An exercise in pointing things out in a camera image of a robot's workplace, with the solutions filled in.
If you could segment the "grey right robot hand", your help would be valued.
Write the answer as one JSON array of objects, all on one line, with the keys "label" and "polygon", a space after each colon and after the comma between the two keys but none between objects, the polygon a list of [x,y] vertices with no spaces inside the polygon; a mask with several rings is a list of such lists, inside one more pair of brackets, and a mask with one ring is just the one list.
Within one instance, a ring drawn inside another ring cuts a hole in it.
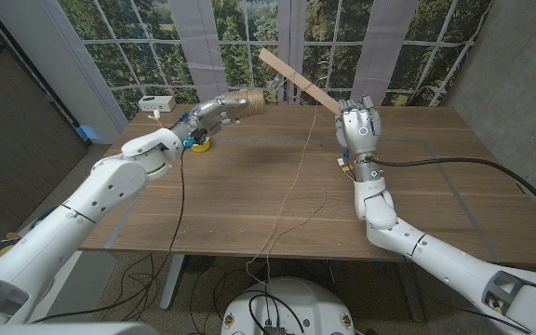
[{"label": "grey right robot hand", "polygon": [[340,114],[335,117],[336,136],[340,145],[353,157],[356,181],[377,181],[381,176],[373,161],[382,122],[371,97],[360,100],[339,100]]}]

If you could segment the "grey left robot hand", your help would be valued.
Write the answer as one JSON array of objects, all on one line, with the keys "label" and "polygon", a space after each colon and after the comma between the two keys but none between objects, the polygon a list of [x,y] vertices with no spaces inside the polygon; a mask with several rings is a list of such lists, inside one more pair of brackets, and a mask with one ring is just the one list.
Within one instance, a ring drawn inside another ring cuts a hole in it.
[{"label": "grey left robot hand", "polygon": [[169,129],[186,148],[202,145],[209,137],[231,125],[237,119],[237,116],[232,116],[231,113],[247,104],[247,99],[224,97],[199,103]]}]

